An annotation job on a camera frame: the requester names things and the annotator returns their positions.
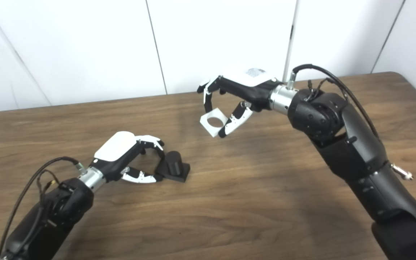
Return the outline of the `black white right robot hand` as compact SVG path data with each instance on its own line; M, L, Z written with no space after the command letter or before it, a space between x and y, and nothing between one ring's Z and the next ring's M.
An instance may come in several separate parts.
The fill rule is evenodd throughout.
M237 71L224 72L222 75L203 81L197 89L197 93L203 94L205 112L211 112L212 95L226 93L241 98L226 123L218 131L220 138L234 132L244 124L254 112L270 110L271 92L284 83L271 76L265 70L252 68Z

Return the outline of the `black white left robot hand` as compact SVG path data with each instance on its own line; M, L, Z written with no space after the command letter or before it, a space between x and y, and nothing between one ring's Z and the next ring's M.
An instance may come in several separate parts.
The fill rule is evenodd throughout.
M94 159L79 178L93 191L111 181L124 180L137 184L161 182L163 177L159 174L149 174L129 165L138 155L144 155L146 149L156 150L163 159L163 146L163 141L152 135L119 131L94 153Z

